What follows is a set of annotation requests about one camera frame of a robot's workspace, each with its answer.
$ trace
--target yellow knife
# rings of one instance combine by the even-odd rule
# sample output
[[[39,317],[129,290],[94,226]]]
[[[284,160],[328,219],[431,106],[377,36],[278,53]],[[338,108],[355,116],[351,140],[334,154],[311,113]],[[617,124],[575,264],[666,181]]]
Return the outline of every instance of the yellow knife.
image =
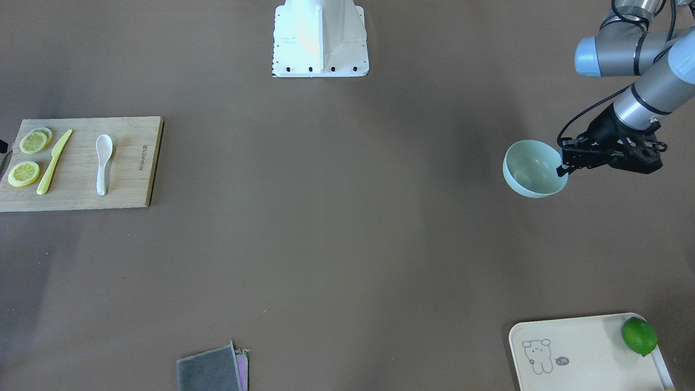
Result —
[[[53,149],[51,150],[51,156],[53,159],[51,159],[51,163],[49,163],[43,178],[41,178],[41,182],[39,182],[39,187],[36,189],[37,194],[45,194],[48,191],[48,186],[51,186],[51,179],[53,178],[53,172],[56,169],[56,163],[58,163],[60,153],[63,151],[63,147],[65,147],[65,143],[70,138],[71,134],[72,129],[69,129],[67,132],[65,132],[65,134],[63,134],[62,137],[60,137],[60,140],[56,141],[56,144],[53,146]]]

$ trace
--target tray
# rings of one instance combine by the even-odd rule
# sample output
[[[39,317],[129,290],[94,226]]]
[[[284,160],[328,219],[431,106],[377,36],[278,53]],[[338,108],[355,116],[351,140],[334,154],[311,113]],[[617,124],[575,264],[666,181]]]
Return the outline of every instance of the tray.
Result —
[[[531,321],[509,332],[516,376],[522,391],[673,389],[657,346],[642,357],[631,351],[621,327],[638,314]]]

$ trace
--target white spoon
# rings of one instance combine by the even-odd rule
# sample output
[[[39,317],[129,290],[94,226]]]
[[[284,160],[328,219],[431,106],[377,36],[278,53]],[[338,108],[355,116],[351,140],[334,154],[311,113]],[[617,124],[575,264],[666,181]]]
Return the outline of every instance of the white spoon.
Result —
[[[111,159],[113,152],[113,141],[108,134],[102,134],[97,138],[97,156],[99,157],[99,170],[97,171],[97,194],[103,196],[106,194],[106,184],[104,183],[104,175],[106,172],[106,163]]]

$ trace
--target light blue bowl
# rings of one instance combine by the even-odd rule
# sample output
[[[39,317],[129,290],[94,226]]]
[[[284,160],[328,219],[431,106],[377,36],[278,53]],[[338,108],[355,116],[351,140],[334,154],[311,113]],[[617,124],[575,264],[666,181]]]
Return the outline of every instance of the light blue bowl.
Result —
[[[543,198],[564,189],[569,175],[557,176],[562,163],[560,153],[548,144],[522,140],[512,144],[505,154],[502,173],[509,187],[522,196]]]

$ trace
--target wooden cutting board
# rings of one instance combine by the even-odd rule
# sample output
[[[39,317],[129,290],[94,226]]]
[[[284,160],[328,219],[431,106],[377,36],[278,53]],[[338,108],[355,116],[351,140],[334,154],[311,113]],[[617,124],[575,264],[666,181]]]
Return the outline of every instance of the wooden cutting board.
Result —
[[[0,212],[148,206],[163,124],[162,117],[22,121],[12,160],[0,180]],[[19,142],[38,127],[52,130],[53,139],[42,151],[24,154]],[[73,129],[72,136],[60,155],[51,186],[46,194],[38,195],[36,188],[51,161],[51,149],[68,129]],[[96,145],[101,134],[113,140],[111,162],[106,166],[106,195],[97,194]],[[27,160],[38,163],[39,179],[25,187],[12,186],[7,175],[12,167]]]

